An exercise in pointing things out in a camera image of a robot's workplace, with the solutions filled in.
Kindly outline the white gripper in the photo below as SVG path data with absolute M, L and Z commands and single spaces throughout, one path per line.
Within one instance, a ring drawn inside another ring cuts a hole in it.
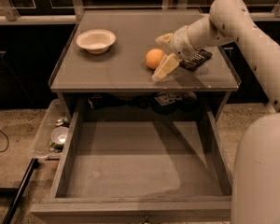
M 190 43 L 188 37 L 188 26 L 183 26 L 173 34 L 161 35 L 155 39 L 157 45 L 169 46 L 170 55 L 164 55 L 161 62 L 152 75 L 154 82 L 159 82 L 166 78 L 179 66 L 179 59 L 186 60 L 195 55 L 196 50 Z

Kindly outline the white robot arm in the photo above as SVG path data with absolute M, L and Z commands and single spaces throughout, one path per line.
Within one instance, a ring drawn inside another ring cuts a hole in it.
M 245 122 L 233 158 L 231 224 L 280 224 L 280 45 L 253 21 L 243 0 L 215 0 L 209 14 L 156 43 L 170 54 L 152 78 L 160 81 L 206 47 L 233 42 L 267 96 Z

